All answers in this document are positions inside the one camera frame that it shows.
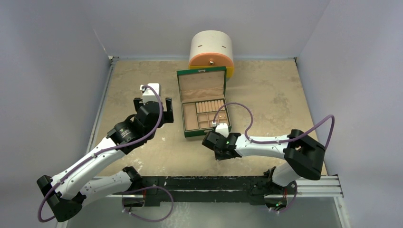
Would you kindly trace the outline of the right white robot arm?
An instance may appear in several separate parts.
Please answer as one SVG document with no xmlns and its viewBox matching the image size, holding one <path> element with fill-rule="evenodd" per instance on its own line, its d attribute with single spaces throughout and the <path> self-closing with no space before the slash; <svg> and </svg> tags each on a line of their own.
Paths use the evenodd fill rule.
<svg viewBox="0 0 403 228">
<path fill-rule="evenodd" d="M 202 145 L 214 151 L 219 161 L 247 156 L 285 160 L 284 164 L 270 170 L 267 188 L 272 193 L 279 193 L 300 177 L 319 180 L 326 152 L 324 145 L 298 129 L 276 137 L 247 137 L 241 133 L 223 135 L 210 131 Z"/>
</svg>

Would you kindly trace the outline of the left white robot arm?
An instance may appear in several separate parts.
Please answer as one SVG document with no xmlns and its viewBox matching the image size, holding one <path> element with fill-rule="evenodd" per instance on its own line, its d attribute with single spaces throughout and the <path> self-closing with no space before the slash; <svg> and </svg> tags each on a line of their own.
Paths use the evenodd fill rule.
<svg viewBox="0 0 403 228">
<path fill-rule="evenodd" d="M 44 199 L 37 217 L 45 223 L 55 218 L 64 222 L 74 217 L 84 206 L 114 193 L 145 194 L 150 189 L 160 189 L 157 184 L 147 184 L 134 167 L 125 167 L 118 173 L 95 179 L 111 163 L 123 158 L 154 137 L 157 128 L 173 123 L 171 98 L 162 102 L 143 102 L 134 99 L 136 113 L 117 123 L 105 138 L 88 154 L 71 167 L 52 177 L 43 175 L 37 180 Z M 53 217 L 43 219 L 43 206 L 48 204 Z"/>
</svg>

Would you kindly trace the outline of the green jewelry tray insert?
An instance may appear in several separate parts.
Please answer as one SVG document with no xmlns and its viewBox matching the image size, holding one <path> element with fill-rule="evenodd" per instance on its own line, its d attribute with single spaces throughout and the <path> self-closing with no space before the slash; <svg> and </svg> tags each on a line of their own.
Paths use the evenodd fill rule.
<svg viewBox="0 0 403 228">
<path fill-rule="evenodd" d="M 212 128 L 212 122 L 219 122 L 219 115 L 226 115 L 230 125 L 229 113 L 225 107 L 224 99 L 188 102 L 182 104 L 183 122 L 185 131 L 195 131 Z"/>
</svg>

